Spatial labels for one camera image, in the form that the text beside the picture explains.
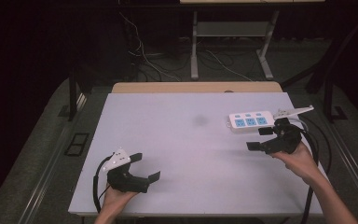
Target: metal frame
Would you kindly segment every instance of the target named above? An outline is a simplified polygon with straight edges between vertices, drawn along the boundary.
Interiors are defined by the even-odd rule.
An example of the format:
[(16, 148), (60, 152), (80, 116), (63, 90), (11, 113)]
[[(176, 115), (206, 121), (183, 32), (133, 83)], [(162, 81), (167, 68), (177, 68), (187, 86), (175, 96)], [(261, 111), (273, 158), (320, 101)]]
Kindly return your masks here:
[(264, 36), (264, 44), (261, 49), (256, 51), (257, 58), (263, 69), (267, 80), (272, 80), (273, 75), (269, 69), (266, 59), (267, 49), (271, 41), (275, 24), (279, 16), (279, 10), (275, 10), (269, 22), (248, 21), (248, 22), (198, 22), (197, 11), (193, 15), (193, 36), (191, 48), (191, 79), (199, 79), (199, 69), (197, 61), (197, 36)]
[[(81, 93), (77, 99), (76, 111), (81, 112), (86, 102), (87, 97), (83, 95), (83, 93)], [(54, 151), (48, 161), (48, 165), (41, 174), (37, 184), (32, 191), (31, 198), (29, 199), (26, 207), (21, 214), (20, 220), (18, 222), (19, 224), (33, 222), (37, 209), (42, 203), (45, 193), (48, 190), (48, 186), (53, 178), (54, 172), (57, 169), (56, 164), (59, 161), (61, 154), (65, 150), (64, 144), (66, 143), (66, 139), (68, 139), (70, 134), (73, 132), (74, 126), (76, 125), (78, 118), (79, 116), (74, 115), (73, 122), (67, 122), (63, 127), (60, 137), (54, 148)]]

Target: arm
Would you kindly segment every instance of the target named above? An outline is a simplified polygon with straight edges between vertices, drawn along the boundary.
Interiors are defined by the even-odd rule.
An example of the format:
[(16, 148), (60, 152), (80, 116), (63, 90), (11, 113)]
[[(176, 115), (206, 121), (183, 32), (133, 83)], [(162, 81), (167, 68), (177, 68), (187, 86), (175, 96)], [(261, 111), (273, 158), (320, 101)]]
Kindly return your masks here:
[(329, 224), (358, 223), (351, 211), (338, 197), (328, 180), (313, 161), (310, 151), (302, 142), (292, 154), (276, 152), (273, 158), (280, 159), (293, 173), (300, 176), (314, 190)]
[(137, 192), (120, 192), (109, 188), (103, 200), (103, 207), (95, 219), (95, 224), (111, 224)]

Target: table leg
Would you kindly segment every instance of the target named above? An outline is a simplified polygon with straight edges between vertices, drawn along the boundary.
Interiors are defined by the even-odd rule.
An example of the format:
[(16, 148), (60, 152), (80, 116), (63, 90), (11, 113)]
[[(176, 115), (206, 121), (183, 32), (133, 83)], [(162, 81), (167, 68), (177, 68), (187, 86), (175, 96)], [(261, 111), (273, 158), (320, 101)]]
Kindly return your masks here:
[(197, 11), (194, 11), (193, 38), (191, 46), (191, 79), (199, 79), (199, 68), (197, 63)]
[(261, 49), (258, 49), (256, 51), (258, 60), (260, 61), (261, 67), (263, 69), (264, 75), (266, 76), (266, 79), (271, 80), (274, 78), (274, 76), (271, 73), (271, 70), (269, 69), (269, 64), (267, 63), (266, 59), (266, 52), (267, 48), (269, 47), (269, 42), (271, 41), (272, 34), (274, 32), (275, 24), (278, 19), (279, 11), (274, 11), (271, 21), (268, 24), (266, 36), (264, 40), (264, 45)]

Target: forearm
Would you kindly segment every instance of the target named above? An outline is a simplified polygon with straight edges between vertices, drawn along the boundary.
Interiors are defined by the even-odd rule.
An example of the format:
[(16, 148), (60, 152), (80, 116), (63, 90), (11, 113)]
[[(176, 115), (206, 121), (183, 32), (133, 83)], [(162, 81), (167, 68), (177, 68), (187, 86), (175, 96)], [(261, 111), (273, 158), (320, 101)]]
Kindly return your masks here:
[(310, 181), (319, 204), (329, 224), (358, 223), (351, 211), (338, 197), (333, 187), (323, 175), (318, 175)]
[(104, 210), (97, 216), (94, 224), (112, 224), (116, 219), (116, 215), (111, 212), (105, 212)]

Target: human hand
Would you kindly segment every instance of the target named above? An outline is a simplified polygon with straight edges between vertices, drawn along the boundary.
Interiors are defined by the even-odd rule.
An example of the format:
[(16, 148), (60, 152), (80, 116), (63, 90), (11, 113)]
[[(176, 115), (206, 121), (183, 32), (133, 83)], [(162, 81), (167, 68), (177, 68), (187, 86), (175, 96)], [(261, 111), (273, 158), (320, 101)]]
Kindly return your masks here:
[(303, 142), (298, 144), (292, 154), (280, 151), (271, 153), (270, 156), (283, 161), (286, 164), (286, 168), (300, 176), (308, 185), (312, 185), (314, 180), (322, 175), (310, 151)]
[(109, 187), (105, 192), (103, 206), (95, 220), (95, 224), (112, 223), (121, 211), (123, 211), (130, 199), (137, 194), (138, 192), (121, 192)]

